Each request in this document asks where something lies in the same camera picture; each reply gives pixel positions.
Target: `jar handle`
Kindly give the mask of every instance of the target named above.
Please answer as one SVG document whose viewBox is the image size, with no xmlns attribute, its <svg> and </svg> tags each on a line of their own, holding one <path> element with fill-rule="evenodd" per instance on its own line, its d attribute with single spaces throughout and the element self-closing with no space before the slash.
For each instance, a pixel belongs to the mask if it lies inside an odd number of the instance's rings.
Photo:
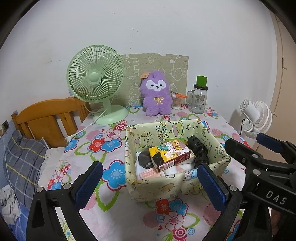
<svg viewBox="0 0 296 241">
<path fill-rule="evenodd" d="M 191 104 L 191 102 L 192 102 L 192 92 L 193 92 L 193 90 L 187 92 L 187 98 L 186 98 L 187 104 Z"/>
</svg>

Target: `table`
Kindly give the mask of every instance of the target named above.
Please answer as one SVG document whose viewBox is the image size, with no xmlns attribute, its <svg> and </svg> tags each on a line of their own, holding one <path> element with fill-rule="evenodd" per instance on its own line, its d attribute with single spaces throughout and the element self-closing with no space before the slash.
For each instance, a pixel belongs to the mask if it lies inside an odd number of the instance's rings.
<svg viewBox="0 0 296 241">
<path fill-rule="evenodd" d="M 152 202 L 137 203 L 131 200 L 125 188 L 125 127 L 154 121 L 200 119 L 222 145 L 229 138 L 247 145 L 246 141 L 209 106 L 202 115 L 191 113 L 183 104 L 181 109 L 172 110 L 170 115 L 154 117 L 146 116 L 142 106 L 126 108 L 129 115 L 123 121 L 106 126 L 94 124 L 76 135 L 65 148 L 47 190 L 73 183 L 93 161 L 100 161 L 104 168 L 103 177 L 87 206 L 80 210 L 85 223 L 99 241 L 202 240 L 220 215 L 204 190 Z M 92 115 L 89 115 L 78 130 L 91 122 Z M 113 171 L 117 169 L 120 175 L 115 176 Z M 228 185 L 236 185 L 241 190 L 245 178 L 244 166 L 232 159 L 222 178 Z M 74 240 L 59 208 L 57 214 L 67 239 Z M 174 216 L 178 216 L 178 222 L 170 222 Z M 239 212 L 227 241 L 232 240 L 241 217 L 242 212 Z"/>
</svg>

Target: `wooden headboard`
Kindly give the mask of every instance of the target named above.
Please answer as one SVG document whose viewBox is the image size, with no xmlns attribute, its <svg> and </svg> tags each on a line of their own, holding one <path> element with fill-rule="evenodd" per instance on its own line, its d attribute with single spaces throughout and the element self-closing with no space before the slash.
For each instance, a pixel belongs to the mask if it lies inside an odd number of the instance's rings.
<svg viewBox="0 0 296 241">
<path fill-rule="evenodd" d="M 89 114 L 84 102 L 73 97 L 66 99 L 45 100 L 25 108 L 22 112 L 12 114 L 15 127 L 28 138 L 44 139 L 51 147 L 64 147 L 67 141 L 57 123 L 58 115 L 63 123 L 67 135 L 75 134 L 77 126 L 73 119 L 73 111 L 78 111 L 81 122 Z"/>
</svg>

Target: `cotton swab container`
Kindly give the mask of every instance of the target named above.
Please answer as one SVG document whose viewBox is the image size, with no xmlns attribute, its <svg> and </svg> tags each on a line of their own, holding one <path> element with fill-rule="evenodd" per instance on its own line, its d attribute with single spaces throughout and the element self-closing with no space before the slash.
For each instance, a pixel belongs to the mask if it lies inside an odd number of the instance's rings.
<svg viewBox="0 0 296 241">
<path fill-rule="evenodd" d="M 172 91 L 171 91 L 171 96 L 172 96 L 172 99 L 173 99 L 173 103 L 172 103 L 172 105 L 170 107 L 172 109 L 176 109 L 176 110 L 181 108 L 182 99 L 187 98 L 186 95 L 182 95 L 182 94 L 172 92 Z"/>
</svg>

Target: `fan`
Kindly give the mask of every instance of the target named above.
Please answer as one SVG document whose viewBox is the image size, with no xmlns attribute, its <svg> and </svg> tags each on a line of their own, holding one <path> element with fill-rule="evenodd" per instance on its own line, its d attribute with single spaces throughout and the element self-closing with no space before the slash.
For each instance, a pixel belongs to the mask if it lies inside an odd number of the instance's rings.
<svg viewBox="0 0 296 241">
<path fill-rule="evenodd" d="M 121 56 L 103 45 L 93 45 L 79 51 L 67 70 L 68 86 L 77 98 L 89 103 L 103 102 L 103 108 L 94 114 L 94 121 L 100 125 L 119 122 L 128 115 L 125 107 L 110 103 L 124 77 L 125 67 Z"/>
<path fill-rule="evenodd" d="M 249 120 L 244 129 L 247 137 L 255 139 L 260 132 L 266 133 L 268 131 L 272 114 L 266 103 L 262 101 L 251 103 L 251 101 L 245 99 L 239 108 Z"/>
</svg>

